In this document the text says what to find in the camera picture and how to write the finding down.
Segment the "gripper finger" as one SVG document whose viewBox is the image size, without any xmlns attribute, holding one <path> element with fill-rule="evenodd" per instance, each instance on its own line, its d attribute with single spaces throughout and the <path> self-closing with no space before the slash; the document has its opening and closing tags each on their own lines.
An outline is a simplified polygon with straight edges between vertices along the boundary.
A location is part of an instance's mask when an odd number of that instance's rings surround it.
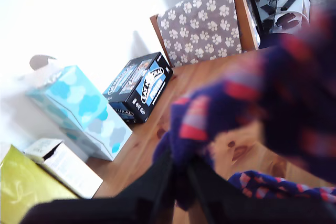
<svg viewBox="0 0 336 224">
<path fill-rule="evenodd" d="M 247 198 L 209 166 L 191 165 L 187 174 L 195 198 L 188 210 L 190 223 L 250 223 Z"/>
<path fill-rule="evenodd" d="M 115 196 L 115 223 L 172 223 L 173 161 L 162 154 L 137 180 Z"/>
</svg>

